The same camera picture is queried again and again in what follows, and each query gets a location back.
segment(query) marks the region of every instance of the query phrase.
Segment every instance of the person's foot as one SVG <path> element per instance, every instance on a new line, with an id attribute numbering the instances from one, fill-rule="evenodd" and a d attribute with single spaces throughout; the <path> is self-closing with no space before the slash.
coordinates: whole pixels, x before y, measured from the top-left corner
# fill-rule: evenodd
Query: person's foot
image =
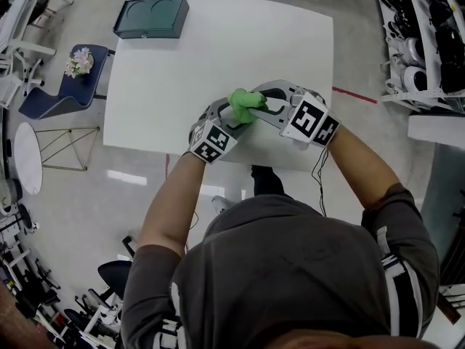
<path id="1" fill-rule="evenodd" d="M 217 214 L 220 214 L 221 212 L 226 211 L 226 209 L 231 208 L 235 203 L 223 198 L 222 196 L 215 195 L 211 200 L 211 204 L 213 204 Z"/>

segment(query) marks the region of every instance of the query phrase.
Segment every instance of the round white table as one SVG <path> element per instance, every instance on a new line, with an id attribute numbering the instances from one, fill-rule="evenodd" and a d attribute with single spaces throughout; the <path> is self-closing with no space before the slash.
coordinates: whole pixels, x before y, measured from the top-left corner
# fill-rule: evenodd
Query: round white table
<path id="1" fill-rule="evenodd" d="M 103 143 L 182 155 L 190 126 L 236 88 L 283 79 L 331 106 L 333 20 L 266 0 L 187 0 L 179 39 L 120 39 L 105 107 Z M 273 110 L 280 105 L 270 105 Z M 311 171 L 321 148 L 297 149 L 258 120 L 224 158 Z"/>
<path id="2" fill-rule="evenodd" d="M 21 123 L 17 128 L 13 156 L 21 185 L 29 194 L 37 194 L 42 187 L 42 156 L 37 135 L 29 123 Z"/>

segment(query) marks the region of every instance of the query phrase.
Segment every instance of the dark green case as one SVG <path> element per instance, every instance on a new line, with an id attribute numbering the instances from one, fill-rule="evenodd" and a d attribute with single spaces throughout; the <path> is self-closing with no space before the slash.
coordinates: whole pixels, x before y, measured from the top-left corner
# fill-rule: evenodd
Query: dark green case
<path id="1" fill-rule="evenodd" d="M 113 32 L 122 39 L 178 39 L 188 11 L 187 0 L 125 1 Z"/>

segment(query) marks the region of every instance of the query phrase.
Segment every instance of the green object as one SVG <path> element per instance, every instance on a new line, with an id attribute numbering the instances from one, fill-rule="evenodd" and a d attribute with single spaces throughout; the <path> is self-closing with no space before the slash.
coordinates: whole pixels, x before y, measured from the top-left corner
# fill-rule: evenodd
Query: green object
<path id="1" fill-rule="evenodd" d="M 268 110 L 267 98 L 260 92 L 247 92 L 245 89 L 237 89 L 227 96 L 227 101 L 234 110 L 235 118 L 242 124 L 252 123 L 256 120 L 256 116 L 252 115 L 247 110 L 248 108 Z"/>
<path id="2" fill-rule="evenodd" d="M 188 11 L 187 0 L 125 1 L 113 32 L 122 39 L 178 39 Z"/>

